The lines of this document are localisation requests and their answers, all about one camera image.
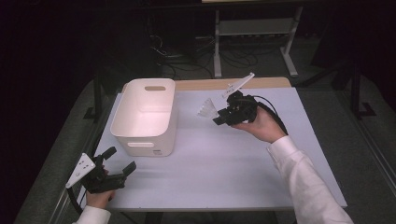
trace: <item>human hand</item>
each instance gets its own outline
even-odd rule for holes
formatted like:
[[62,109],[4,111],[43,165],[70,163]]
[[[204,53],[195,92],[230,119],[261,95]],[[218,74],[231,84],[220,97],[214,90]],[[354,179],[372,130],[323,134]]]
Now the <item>human hand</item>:
[[87,191],[87,205],[96,208],[105,209],[107,203],[116,195],[115,190],[109,190],[102,193],[91,194]]
[[239,123],[232,127],[251,133],[258,139],[271,144],[286,136],[271,115],[259,106],[257,106],[257,116],[253,122]]

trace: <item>white sleeve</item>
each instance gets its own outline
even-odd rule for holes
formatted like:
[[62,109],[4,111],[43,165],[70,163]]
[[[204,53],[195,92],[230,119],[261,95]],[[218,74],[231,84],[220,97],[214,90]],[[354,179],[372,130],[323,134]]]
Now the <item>white sleeve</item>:
[[267,149],[289,188],[298,223],[353,223],[318,175],[312,161],[289,136],[278,139]]
[[111,214],[101,208],[85,206],[81,216],[79,216],[77,224],[107,224]]

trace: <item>white table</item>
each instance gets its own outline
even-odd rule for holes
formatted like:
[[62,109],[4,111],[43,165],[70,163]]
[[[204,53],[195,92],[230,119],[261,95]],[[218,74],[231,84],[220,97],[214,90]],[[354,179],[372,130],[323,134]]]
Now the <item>white table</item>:
[[[108,204],[119,211],[243,211],[292,209],[289,193],[265,150],[267,144],[249,133],[197,116],[211,98],[217,110],[226,106],[223,91],[177,91],[179,107],[175,149],[168,157],[130,157],[110,133],[118,96],[96,155],[118,150],[104,162],[118,174],[131,161],[137,169]],[[243,89],[265,97],[276,108],[296,145],[312,159],[341,206],[347,203],[320,148],[294,88]]]

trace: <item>white plastic bin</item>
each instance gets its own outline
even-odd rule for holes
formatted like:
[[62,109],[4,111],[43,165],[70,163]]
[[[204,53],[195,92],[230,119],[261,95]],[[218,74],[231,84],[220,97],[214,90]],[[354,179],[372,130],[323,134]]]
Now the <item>white plastic bin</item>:
[[131,156],[172,153],[177,129],[175,81],[141,78],[124,89],[110,131]]

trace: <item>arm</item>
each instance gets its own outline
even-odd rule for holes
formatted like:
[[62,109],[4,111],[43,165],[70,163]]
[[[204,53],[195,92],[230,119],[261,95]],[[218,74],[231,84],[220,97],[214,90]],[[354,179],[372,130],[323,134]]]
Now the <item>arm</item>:
[[107,224],[111,214],[105,208],[114,195],[114,190],[98,194],[91,194],[87,191],[87,205],[76,223]]
[[268,151],[286,181],[298,223],[353,223],[320,178],[312,161],[299,150],[272,117],[258,107],[252,123],[234,125],[272,145]]

